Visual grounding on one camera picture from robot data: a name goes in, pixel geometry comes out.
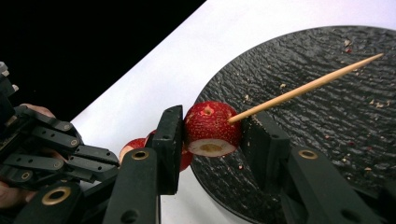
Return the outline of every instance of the food crumb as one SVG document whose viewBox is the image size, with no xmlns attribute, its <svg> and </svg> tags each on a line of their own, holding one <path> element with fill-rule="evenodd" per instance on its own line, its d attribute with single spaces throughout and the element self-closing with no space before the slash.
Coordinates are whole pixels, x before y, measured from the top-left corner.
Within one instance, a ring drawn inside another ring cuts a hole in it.
<svg viewBox="0 0 396 224">
<path fill-rule="evenodd" d="M 349 45 L 350 45 L 350 40 L 346 39 L 346 40 L 344 41 L 344 46 L 345 46 L 345 47 L 348 47 Z"/>
<path fill-rule="evenodd" d="M 375 106 L 376 108 L 382 108 L 382 107 L 384 107 L 384 105 L 383 104 L 380 104 L 380 103 L 376 103 L 376 106 Z"/>
</svg>

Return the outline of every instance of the black plate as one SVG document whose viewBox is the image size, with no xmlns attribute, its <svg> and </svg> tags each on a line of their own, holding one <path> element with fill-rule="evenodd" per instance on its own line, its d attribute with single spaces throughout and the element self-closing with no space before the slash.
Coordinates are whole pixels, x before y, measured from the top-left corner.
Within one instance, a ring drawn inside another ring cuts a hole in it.
<svg viewBox="0 0 396 224">
<path fill-rule="evenodd" d="M 267 110 L 293 146 L 320 150 L 351 184 L 378 192 L 396 179 L 395 31 L 334 26 L 283 35 L 225 65 L 196 102 L 225 102 L 239 113 L 381 52 L 363 68 Z M 195 156 L 191 168 L 206 192 L 237 216 L 286 222 L 278 196 L 260 191 L 240 149 L 220 158 Z"/>
</svg>

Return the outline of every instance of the bolt hole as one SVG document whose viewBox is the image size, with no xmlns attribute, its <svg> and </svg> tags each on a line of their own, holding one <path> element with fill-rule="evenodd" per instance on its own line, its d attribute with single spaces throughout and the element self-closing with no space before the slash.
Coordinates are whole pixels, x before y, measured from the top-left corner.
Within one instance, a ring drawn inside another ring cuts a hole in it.
<svg viewBox="0 0 396 224">
<path fill-rule="evenodd" d="M 121 216 L 121 222 L 122 223 L 134 223 L 137 221 L 137 213 L 134 210 L 128 210 L 124 212 Z"/>
<path fill-rule="evenodd" d="M 30 175 L 30 174 L 26 172 L 26 173 L 24 173 L 24 174 L 22 175 L 21 178 L 22 178 L 22 179 L 27 179 L 27 178 L 29 177 L 29 175 Z"/>
<path fill-rule="evenodd" d="M 361 218 L 353 211 L 343 209 L 341 211 L 341 214 L 343 215 L 344 218 L 348 219 L 349 221 L 352 221 L 354 223 L 361 223 Z"/>
<path fill-rule="evenodd" d="M 55 199 L 60 199 L 64 196 L 64 192 L 63 191 L 56 191 L 51 193 L 51 195 L 49 196 L 50 199 L 55 200 Z"/>
<path fill-rule="evenodd" d="M 140 152 L 137 152 L 136 154 L 134 154 L 134 156 L 137 158 L 143 158 L 146 156 L 146 152 L 140 151 Z"/>
<path fill-rule="evenodd" d="M 303 157 L 305 159 L 309 159 L 309 160 L 315 160 L 315 159 L 318 158 L 318 154 L 317 153 L 315 153 L 314 151 L 311 151 L 311 150 L 307 150 L 307 149 L 306 150 L 300 150 L 298 152 L 298 154 L 301 157 Z"/>
</svg>

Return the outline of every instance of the red fruit slice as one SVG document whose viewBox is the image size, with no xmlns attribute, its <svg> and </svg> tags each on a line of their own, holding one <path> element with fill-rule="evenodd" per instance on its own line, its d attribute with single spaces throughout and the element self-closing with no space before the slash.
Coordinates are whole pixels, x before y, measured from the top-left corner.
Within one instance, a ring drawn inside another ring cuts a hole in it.
<svg viewBox="0 0 396 224">
<path fill-rule="evenodd" d="M 151 133 L 148 134 L 148 136 L 145 139 L 145 145 L 150 139 L 150 137 L 156 133 L 156 131 L 157 130 L 153 130 Z M 187 169 L 187 167 L 189 167 L 193 157 L 193 154 L 190 153 L 184 146 L 185 145 L 183 144 L 183 148 L 181 149 L 180 172 L 184 171 L 185 169 Z"/>
<path fill-rule="evenodd" d="M 190 153 L 183 144 L 183 148 L 181 149 L 181 160 L 180 160 L 180 172 L 184 171 L 189 167 L 192 162 L 193 154 Z"/>
<path fill-rule="evenodd" d="M 242 139 L 241 122 L 228 122 L 235 115 L 230 105 L 216 101 L 201 102 L 190 108 L 184 119 L 188 151 L 207 157 L 234 152 Z"/>
<path fill-rule="evenodd" d="M 133 149 L 145 147 L 146 138 L 136 138 L 130 142 L 128 142 L 120 151 L 120 162 L 122 162 L 123 157 L 125 154 Z"/>
</svg>

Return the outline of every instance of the fruit core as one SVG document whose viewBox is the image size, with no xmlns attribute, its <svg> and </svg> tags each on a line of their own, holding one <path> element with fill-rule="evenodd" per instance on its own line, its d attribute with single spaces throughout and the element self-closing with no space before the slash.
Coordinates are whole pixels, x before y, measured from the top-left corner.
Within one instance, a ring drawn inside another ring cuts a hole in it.
<svg viewBox="0 0 396 224">
<path fill-rule="evenodd" d="M 209 144 L 201 145 L 200 149 L 203 151 L 211 152 L 211 151 L 220 151 L 221 147 L 209 143 Z"/>
</svg>

